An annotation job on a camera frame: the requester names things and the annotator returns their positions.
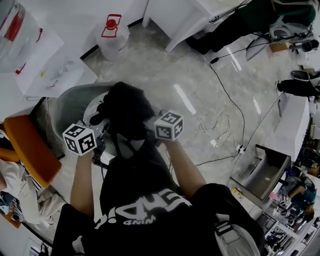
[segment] red cap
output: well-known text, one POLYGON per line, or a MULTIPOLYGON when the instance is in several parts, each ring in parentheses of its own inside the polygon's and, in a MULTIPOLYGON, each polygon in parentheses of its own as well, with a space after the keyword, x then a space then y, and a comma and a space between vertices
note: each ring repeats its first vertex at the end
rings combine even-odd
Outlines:
POLYGON ((107 22, 106 22, 106 26, 108 29, 115 29, 116 26, 117 26, 117 23, 114 19, 109 19, 107 22))

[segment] orange chair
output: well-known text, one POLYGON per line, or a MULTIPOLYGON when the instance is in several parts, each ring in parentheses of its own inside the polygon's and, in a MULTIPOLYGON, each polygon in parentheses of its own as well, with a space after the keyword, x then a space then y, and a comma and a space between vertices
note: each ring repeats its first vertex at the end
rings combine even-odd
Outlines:
POLYGON ((4 130, 15 153, 0 150, 0 158, 24 163, 31 176, 47 188, 61 168, 61 163, 44 143, 27 115, 9 117, 4 120, 4 130))

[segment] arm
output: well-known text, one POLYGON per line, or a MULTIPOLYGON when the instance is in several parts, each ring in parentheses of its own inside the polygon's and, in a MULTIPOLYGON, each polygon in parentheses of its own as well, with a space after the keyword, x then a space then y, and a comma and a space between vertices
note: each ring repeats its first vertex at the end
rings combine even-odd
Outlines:
POLYGON ((5 190, 7 188, 7 183, 3 175, 0 173, 0 191, 5 190))
POLYGON ((207 183, 177 140, 166 141, 165 145, 178 183, 185 196, 190 199, 199 188, 207 183))
POLYGON ((89 217, 94 217, 94 194, 91 179, 93 154, 93 151, 91 151, 78 157, 70 198, 70 204, 89 217))
POLYGON ((306 189, 303 186, 299 186, 297 187, 290 195, 289 198, 293 198, 295 195, 301 193, 302 195, 304 195, 306 192, 306 189))

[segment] beige pants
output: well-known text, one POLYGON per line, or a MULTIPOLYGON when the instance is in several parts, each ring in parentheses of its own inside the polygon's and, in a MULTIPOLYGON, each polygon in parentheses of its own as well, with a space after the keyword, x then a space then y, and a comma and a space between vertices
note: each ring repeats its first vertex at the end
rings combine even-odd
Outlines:
POLYGON ((48 190, 37 199, 35 186, 29 176, 25 177, 23 183, 18 199, 24 219, 29 223, 39 224, 47 220, 66 203, 58 194, 50 193, 48 196, 48 190))

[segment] white shirt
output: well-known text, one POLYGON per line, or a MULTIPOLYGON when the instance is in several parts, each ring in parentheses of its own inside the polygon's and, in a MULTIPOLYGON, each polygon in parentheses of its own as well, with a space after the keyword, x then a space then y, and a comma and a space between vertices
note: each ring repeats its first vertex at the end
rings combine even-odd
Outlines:
POLYGON ((0 173, 6 182, 6 189, 2 191, 7 192, 17 198, 23 183, 21 179, 24 171, 25 169, 21 165, 15 162, 7 162, 0 159, 0 173))

